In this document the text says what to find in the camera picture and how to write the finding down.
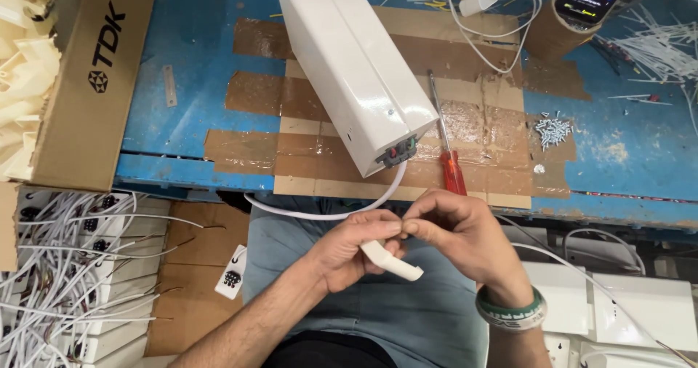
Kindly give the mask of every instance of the black shirt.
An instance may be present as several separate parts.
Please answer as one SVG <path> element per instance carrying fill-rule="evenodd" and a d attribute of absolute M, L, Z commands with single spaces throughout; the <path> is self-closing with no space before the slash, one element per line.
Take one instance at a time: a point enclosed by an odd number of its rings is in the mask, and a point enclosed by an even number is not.
<path fill-rule="evenodd" d="M 371 339 L 326 331 L 303 331 L 281 342 L 262 368 L 397 368 Z"/>

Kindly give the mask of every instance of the blue table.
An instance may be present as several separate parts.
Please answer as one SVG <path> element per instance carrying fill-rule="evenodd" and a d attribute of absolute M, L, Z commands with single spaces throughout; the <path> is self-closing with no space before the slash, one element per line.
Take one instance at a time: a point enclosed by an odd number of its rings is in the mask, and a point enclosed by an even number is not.
<path fill-rule="evenodd" d="M 383 0 L 369 0 L 379 4 Z M 530 0 L 517 0 L 498 13 L 520 13 Z M 387 6 L 416 6 L 389 0 Z M 693 0 L 650 0 L 660 23 L 695 20 Z M 232 53 L 238 16 L 270 19 L 277 0 L 156 0 L 135 87 L 115 186 L 210 200 L 215 190 L 270 191 L 273 176 L 214 172 L 203 160 L 209 129 L 278 132 L 280 118 L 223 108 L 228 80 L 236 70 L 284 76 L 285 61 Z M 604 35 L 621 34 L 632 22 L 612 19 Z M 619 225 L 698 230 L 698 137 L 678 87 L 627 81 L 615 76 L 589 46 L 573 51 L 584 90 L 593 102 L 524 91 L 528 113 L 561 111 L 576 126 L 577 161 L 568 162 L 571 198 L 533 198 L 521 215 Z M 172 65 L 176 107 L 165 105 L 162 67 Z M 673 106 L 629 103 L 608 96 L 658 93 Z M 619 197 L 588 195 L 615 194 Z M 664 201 L 639 197 L 655 197 Z"/>

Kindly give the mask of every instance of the hand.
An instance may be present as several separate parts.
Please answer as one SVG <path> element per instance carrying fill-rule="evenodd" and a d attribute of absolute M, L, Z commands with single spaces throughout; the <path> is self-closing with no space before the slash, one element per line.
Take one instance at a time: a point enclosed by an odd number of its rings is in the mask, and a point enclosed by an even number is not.
<path fill-rule="evenodd" d="M 304 256 L 326 283 L 328 292 L 343 291 L 364 274 L 382 274 L 380 267 L 360 250 L 364 243 L 387 239 L 384 248 L 401 259 L 406 248 L 399 236 L 400 217 L 388 210 L 371 210 L 349 215 L 321 238 Z"/>
<path fill-rule="evenodd" d="M 430 188 L 403 218 L 405 233 L 429 242 L 463 275 L 487 285 L 495 304 L 533 303 L 526 270 L 484 201 Z"/>

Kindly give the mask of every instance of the jeans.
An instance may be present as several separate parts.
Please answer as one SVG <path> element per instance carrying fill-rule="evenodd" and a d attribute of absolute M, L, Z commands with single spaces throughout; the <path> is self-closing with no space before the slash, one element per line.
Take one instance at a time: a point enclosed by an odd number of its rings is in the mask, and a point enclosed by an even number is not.
<path fill-rule="evenodd" d="M 306 213 L 344 213 L 340 200 L 257 196 L 273 207 Z M 248 303 L 303 256 L 338 221 L 307 221 L 253 207 L 242 288 Z M 359 335 L 382 346 L 400 368 L 483 368 L 486 324 L 476 311 L 476 284 L 435 248 L 406 240 L 407 263 L 422 267 L 414 282 L 394 274 L 365 275 L 342 292 L 327 295 L 289 332 L 307 329 Z"/>

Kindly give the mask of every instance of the green bracelet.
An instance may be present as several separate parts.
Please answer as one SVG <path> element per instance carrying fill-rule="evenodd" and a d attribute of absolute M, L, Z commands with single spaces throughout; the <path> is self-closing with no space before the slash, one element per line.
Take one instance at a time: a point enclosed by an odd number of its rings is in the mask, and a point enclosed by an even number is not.
<path fill-rule="evenodd" d="M 540 292 L 533 288 L 533 303 L 524 308 L 508 309 L 493 305 L 487 298 L 487 287 L 477 293 L 477 312 L 482 318 L 497 328 L 507 331 L 526 331 L 543 324 L 548 305 Z"/>

